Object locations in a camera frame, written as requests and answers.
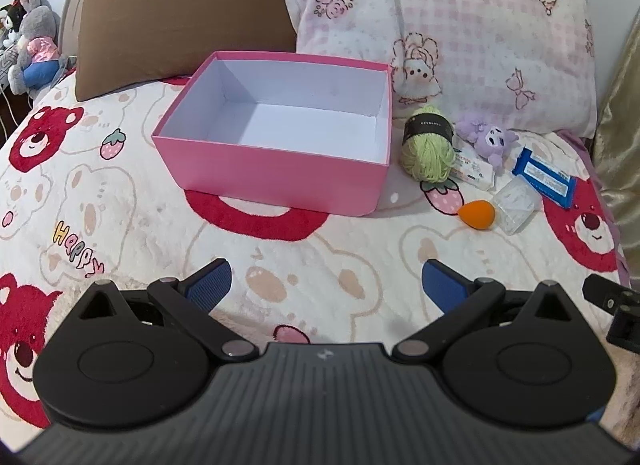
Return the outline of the blue wipes packet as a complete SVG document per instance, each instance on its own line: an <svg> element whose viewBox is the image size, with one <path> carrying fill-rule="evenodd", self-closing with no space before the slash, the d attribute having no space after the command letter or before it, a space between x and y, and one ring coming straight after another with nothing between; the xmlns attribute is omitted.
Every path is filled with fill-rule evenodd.
<svg viewBox="0 0 640 465"><path fill-rule="evenodd" d="M542 196L563 209L570 209L574 203L577 178L548 164L528 147L522 148L512 174L524 178Z"/></svg>

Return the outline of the white tissue pack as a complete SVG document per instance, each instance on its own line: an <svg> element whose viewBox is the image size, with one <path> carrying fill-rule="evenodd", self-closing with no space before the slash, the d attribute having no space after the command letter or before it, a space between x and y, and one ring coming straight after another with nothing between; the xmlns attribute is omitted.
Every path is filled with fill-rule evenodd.
<svg viewBox="0 0 640 465"><path fill-rule="evenodd" d="M456 158L451 167L452 177L475 186L480 191L490 191L495 185L495 168L478 157L474 150L454 149Z"/></svg>

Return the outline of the orange makeup sponge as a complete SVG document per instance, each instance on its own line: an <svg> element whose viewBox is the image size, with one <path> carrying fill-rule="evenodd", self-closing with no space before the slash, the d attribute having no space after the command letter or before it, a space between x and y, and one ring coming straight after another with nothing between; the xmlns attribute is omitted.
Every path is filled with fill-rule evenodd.
<svg viewBox="0 0 640 465"><path fill-rule="evenodd" d="M458 209L459 219L472 229L485 231L491 228L496 219L494 205L487 200L477 199L465 203Z"/></svg>

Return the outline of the black plush toy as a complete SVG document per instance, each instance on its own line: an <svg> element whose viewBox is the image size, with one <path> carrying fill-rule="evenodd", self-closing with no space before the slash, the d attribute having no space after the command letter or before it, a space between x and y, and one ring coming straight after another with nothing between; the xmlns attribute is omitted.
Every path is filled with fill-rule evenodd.
<svg viewBox="0 0 640 465"><path fill-rule="evenodd" d="M2 48L9 49L20 38L20 28L26 10L20 0L14 0L12 3L2 6L1 8L1 26L3 29Z"/></svg>

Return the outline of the pink checkered pillow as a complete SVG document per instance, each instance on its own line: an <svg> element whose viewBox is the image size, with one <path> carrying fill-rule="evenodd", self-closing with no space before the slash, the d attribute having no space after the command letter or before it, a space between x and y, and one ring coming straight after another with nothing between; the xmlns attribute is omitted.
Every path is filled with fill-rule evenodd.
<svg viewBox="0 0 640 465"><path fill-rule="evenodd" d="M510 129L597 125L586 0L285 0L300 53L390 66L394 114L432 104Z"/></svg>

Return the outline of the green yarn ball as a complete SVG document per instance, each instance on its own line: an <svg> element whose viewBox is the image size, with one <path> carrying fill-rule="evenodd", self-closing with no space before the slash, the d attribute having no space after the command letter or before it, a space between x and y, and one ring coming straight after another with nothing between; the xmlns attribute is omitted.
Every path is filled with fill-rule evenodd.
<svg viewBox="0 0 640 465"><path fill-rule="evenodd" d="M442 183L454 167L454 127L433 105L416 110L406 121L399 164L412 179Z"/></svg>

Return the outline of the purple plush toy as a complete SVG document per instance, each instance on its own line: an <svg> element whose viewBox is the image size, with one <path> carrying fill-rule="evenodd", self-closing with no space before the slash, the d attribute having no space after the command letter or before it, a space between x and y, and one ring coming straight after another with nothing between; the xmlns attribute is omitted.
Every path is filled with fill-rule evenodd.
<svg viewBox="0 0 640 465"><path fill-rule="evenodd" d="M503 167L511 147L518 142L518 135L488 120L484 115L465 114L454 124L460 138L468 142L480 158L499 170Z"/></svg>

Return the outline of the grey plush rabbit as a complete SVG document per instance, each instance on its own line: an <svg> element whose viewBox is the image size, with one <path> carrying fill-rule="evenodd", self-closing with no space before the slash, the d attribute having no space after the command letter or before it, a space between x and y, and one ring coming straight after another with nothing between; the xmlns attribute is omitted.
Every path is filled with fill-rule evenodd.
<svg viewBox="0 0 640 465"><path fill-rule="evenodd" d="M20 0L20 3L26 13L17 41L17 58L8 70L9 86L15 95L50 86L61 68L54 13L41 0Z"/></svg>

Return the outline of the pink cardboard box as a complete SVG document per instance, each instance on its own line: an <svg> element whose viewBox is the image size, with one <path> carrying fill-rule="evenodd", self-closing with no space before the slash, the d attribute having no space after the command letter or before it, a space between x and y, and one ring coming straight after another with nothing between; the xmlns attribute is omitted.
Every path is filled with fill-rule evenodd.
<svg viewBox="0 0 640 465"><path fill-rule="evenodd" d="M171 103L152 140L183 190L367 216L390 167L390 66L215 52Z"/></svg>

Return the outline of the brown cloud pillow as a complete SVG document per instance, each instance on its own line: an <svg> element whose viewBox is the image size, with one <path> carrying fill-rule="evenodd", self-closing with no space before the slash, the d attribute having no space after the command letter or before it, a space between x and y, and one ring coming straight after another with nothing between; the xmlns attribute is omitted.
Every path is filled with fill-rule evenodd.
<svg viewBox="0 0 640 465"><path fill-rule="evenodd" d="M76 98L191 75L215 51L295 45L284 0L84 0Z"/></svg>

